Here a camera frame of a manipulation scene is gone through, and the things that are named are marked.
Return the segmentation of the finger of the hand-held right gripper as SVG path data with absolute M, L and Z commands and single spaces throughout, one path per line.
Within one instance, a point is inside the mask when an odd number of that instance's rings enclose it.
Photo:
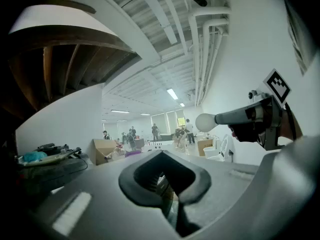
M 214 116 L 217 125 L 237 125 L 263 120 L 262 103 L 256 102 L 229 112 L 219 113 Z

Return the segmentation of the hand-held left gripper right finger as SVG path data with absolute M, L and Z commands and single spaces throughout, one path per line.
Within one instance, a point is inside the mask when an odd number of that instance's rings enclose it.
M 165 151 L 179 195 L 175 231 L 167 240 L 317 240 L 320 237 L 320 138 L 302 137 L 264 156 L 241 196 L 223 213 L 218 195 L 231 199 L 244 164 L 193 158 Z

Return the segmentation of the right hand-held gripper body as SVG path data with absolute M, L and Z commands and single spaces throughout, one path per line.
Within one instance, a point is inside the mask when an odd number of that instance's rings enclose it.
M 278 145 L 278 138 L 286 99 L 290 93 L 291 88 L 275 68 L 254 91 L 254 101 L 262 104 L 264 112 L 265 130 L 258 135 L 258 143 L 267 151 L 282 148 Z

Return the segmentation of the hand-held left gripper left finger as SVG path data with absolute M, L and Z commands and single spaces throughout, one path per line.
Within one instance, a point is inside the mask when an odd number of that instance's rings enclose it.
M 96 166 L 49 196 L 35 212 L 47 239 L 179 240 L 160 208 L 133 203 L 119 186 L 125 168 L 156 154 L 149 151 Z

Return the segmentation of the person's right hand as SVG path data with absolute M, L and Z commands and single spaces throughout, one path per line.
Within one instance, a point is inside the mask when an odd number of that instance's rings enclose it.
M 259 134 L 265 131 L 265 128 L 260 122 L 251 122 L 245 124 L 229 124 L 231 135 L 239 142 L 258 142 Z

